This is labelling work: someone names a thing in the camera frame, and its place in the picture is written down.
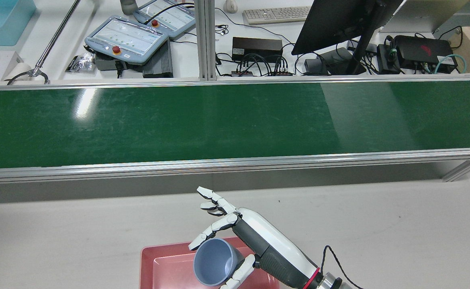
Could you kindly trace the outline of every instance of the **red ring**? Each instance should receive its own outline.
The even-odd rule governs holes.
[[[312,275],[312,276],[310,277],[310,280],[308,280],[308,282],[305,284],[305,286],[303,287],[303,289],[307,289],[307,287],[310,285],[310,283],[312,283],[312,281],[314,281],[315,275],[317,275],[317,273],[319,273],[319,270],[320,270],[320,268],[317,267],[317,269],[316,269],[315,272],[314,272],[314,275]]]

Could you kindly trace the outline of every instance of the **pink plastic tray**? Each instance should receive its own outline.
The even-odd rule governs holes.
[[[252,251],[239,238],[226,238],[244,257]],[[213,289],[202,285],[194,275],[194,252],[188,243],[146,247],[141,253],[140,289]],[[279,289],[280,282],[261,269],[255,269],[240,289]]]

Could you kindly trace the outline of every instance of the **robotic arm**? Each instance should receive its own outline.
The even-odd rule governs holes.
[[[231,228],[255,253],[249,255],[221,289],[236,289],[253,272],[260,268],[285,285],[298,289],[351,289],[330,273],[323,276],[319,267],[279,232],[259,213],[246,208],[236,208],[212,190],[198,187],[198,193],[210,201],[200,208],[214,216],[224,216],[199,234],[190,250],[196,250],[220,230]]]

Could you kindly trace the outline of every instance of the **computer mouse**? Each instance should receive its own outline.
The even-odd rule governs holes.
[[[226,0],[224,2],[224,11],[228,13],[237,13],[239,6],[237,6],[237,2],[235,0]]]

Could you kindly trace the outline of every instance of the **green conveyor belt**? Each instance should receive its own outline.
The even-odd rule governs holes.
[[[0,168],[470,148],[470,81],[0,91]]]

